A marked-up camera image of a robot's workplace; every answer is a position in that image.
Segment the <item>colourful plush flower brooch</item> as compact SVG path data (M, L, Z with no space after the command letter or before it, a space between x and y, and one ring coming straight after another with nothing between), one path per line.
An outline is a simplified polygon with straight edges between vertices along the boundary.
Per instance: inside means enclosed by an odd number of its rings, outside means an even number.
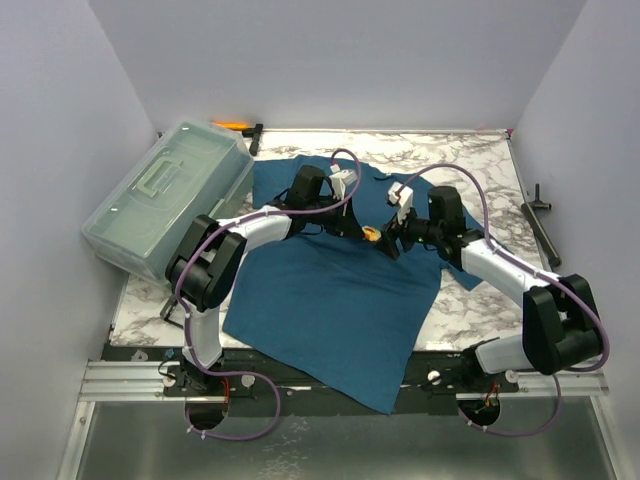
M381 232L370 226L364 226L362 228L364 239L370 243L376 243L381 239Z

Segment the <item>blue t-shirt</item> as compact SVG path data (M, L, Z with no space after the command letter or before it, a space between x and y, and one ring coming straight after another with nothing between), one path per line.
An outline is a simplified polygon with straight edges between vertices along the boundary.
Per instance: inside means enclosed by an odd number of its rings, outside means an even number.
M392 260L366 241L299 234L245 256L223 331L388 414L447 269L421 247Z

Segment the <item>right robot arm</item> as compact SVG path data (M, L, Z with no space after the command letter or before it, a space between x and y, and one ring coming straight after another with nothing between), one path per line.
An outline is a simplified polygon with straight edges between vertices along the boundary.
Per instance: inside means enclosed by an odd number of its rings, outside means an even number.
M396 212L382 227L378 250L398 259L416 244L434 248L450 266L489 283L522 310L520 334L463 351L459 371L467 389L483 391L506 371L552 375L605 356L594 297L583 277L539 270L493 242L485 231L468 227L461 197L451 186L429 190L426 218L416 213L412 189L398 182L389 188L387 201Z

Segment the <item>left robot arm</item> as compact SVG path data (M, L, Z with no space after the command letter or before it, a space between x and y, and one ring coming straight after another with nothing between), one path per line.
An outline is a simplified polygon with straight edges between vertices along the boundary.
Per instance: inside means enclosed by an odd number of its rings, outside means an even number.
M360 186L361 167L331 173L302 166L292 185L253 213L213 220L193 220L166 268L174 302L185 313L183 356L192 364L187 382L201 395L214 393L222 380L215 363L222 356L219 307L229 295L243 257L270 243L297 236L309 225L362 240L352 197Z

